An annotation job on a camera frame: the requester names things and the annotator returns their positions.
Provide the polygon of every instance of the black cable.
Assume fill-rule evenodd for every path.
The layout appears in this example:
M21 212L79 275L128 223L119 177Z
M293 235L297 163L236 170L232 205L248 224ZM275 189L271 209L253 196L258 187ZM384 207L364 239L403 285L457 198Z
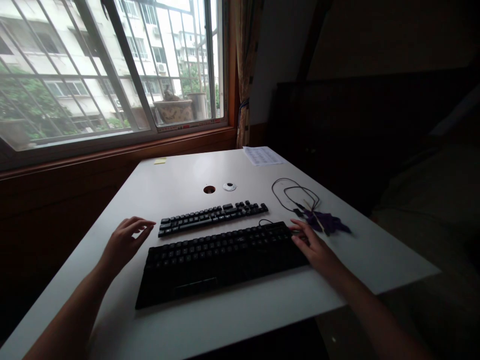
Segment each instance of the black cable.
M278 200L278 202L280 203L280 205L282 205L283 208L286 209L286 210L288 210L289 212L295 213L294 210L289 209L288 207L286 207L286 206L282 203L282 201L279 199L279 197L277 196L277 194L276 194L275 191L274 191L274 186L275 186L275 184L278 183L278 182L281 181L281 180L288 180L288 181L291 181L292 183L295 183L295 184L297 185L297 186L288 187L288 188L286 188L285 190L283 190L283 192L285 193L286 197L287 197L291 202L293 202L294 204L296 204L299 208L303 208L303 206L302 206L302 205L299 205L298 203L296 203L295 201L293 201L293 200L287 195L286 190L292 189L292 188L300 188L300 189L302 189L303 192L305 192L305 194L307 194L307 195L313 200L313 209L315 209L315 207L320 203L320 197L319 197L317 194L315 194L312 190L310 190L310 189L308 189L308 188L306 188L306 187L301 186L298 182L296 182L295 180L292 180L292 179L290 179L290 178L288 178L288 177L281 177L281 178L279 178L279 179L277 179L277 180L275 180L275 181L273 182L273 184L271 185L271 192L273 193L273 195L275 195L275 197L276 197L276 199ZM315 195L315 197L317 198L317 200L315 200L306 190L308 190L308 191L311 192L313 195Z
M274 223L273 221L270 221L270 220L268 220L268 219L260 219L260 221L258 222L258 226L260 226L260 223L261 223L262 221L268 221L270 224L273 224L273 223Z
M312 190L310 190L309 188L306 188L306 187L303 187L303 186L290 186L290 187L284 188L284 189L283 189L283 193L285 194L285 196L288 198L288 200L290 200L292 203L296 204L299 208L302 208L303 205L300 205L300 204L297 203L296 201L293 201L293 200L290 198L290 196L287 195L287 190L288 190L288 189L302 189L302 190L310 197L310 199L313 200L313 205L312 205L312 207L311 207L312 209L315 209L315 208L317 207L317 205L320 203L320 198L319 198L319 196L318 196L316 193L314 193ZM311 192L313 195L315 195L316 200L315 200L309 193L307 193L306 190L308 190L308 191Z

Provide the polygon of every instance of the spacebar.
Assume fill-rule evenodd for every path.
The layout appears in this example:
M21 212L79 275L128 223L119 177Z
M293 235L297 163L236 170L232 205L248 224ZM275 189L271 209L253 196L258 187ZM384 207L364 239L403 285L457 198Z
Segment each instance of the spacebar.
M188 224L179 226L179 228L180 228L180 230L190 230L190 229L194 229L194 228L201 227L201 226L204 226L204 225L208 225L208 224L211 224L211 223L212 223L212 219L207 219L207 220L202 220L202 221L198 221L198 222L190 222Z

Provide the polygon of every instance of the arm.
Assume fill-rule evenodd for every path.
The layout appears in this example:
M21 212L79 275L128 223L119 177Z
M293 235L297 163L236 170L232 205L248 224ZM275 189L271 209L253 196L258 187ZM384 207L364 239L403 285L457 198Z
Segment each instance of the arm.
M403 331L392 313L356 278L306 223L291 220L293 242L311 266L348 302L365 329L380 359L432 359L414 338ZM308 238L308 246L301 238Z
M85 350L100 304L120 270L137 253L155 223L139 217L123 220L95 268L82 280L25 355L31 359L78 359ZM141 234L135 239L134 233Z

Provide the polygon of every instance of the curtain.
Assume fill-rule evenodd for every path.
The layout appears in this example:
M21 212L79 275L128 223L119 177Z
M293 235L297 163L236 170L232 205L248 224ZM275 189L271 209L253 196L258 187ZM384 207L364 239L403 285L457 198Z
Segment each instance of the curtain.
M238 64L238 87L240 110L236 148L249 144L250 138L250 89L254 80L255 60L259 47L260 20L263 0L234 0L234 25L236 37L236 60Z

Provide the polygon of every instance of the white desk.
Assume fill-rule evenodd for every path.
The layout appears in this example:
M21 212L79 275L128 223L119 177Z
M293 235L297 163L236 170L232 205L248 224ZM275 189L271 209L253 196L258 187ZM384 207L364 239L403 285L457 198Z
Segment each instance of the white desk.
M272 183L287 177L320 196L320 211L338 216L353 234L323 237L340 260L374 293L412 283L439 270L290 163L256 167L242 150L142 161L91 227L51 283L0 350L0 359L20 359L92 270L118 223L140 216L161 218L250 200L269 212L160 241L152 231L136 256L111 284L92 334L91 359L183 359L232 344L343 306L344 301L309 266L272 275L215 294L135 311L150 247L258 225L295 214L280 206ZM237 189L227 192L224 183ZM206 194L207 185L216 187ZM287 201L279 182L277 194ZM303 199L303 193L293 199Z

